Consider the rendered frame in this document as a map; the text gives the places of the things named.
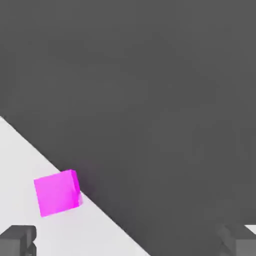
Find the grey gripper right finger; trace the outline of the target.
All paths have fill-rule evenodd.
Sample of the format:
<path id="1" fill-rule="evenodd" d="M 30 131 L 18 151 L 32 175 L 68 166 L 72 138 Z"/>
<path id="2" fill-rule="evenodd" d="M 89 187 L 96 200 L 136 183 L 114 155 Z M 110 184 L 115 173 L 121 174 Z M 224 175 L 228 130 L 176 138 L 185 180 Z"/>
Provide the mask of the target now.
<path id="1" fill-rule="evenodd" d="M 256 256 L 256 234 L 245 225 L 220 224 L 216 233 L 221 241 L 216 256 Z"/>

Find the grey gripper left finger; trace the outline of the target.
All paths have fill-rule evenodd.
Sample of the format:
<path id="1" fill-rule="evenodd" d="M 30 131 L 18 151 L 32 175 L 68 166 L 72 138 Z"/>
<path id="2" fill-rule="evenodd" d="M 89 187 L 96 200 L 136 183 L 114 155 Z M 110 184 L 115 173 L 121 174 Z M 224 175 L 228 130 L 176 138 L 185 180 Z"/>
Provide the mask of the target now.
<path id="1" fill-rule="evenodd" d="M 11 225 L 0 234 L 0 256 L 37 256 L 34 225 Z"/>

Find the small magenta cube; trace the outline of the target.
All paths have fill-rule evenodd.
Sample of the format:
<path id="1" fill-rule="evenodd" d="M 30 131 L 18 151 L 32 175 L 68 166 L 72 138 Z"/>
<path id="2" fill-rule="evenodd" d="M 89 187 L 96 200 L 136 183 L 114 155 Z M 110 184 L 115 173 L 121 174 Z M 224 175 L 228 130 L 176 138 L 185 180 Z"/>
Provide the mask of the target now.
<path id="1" fill-rule="evenodd" d="M 83 203 L 75 170 L 64 170 L 33 182 L 42 217 L 77 208 Z"/>

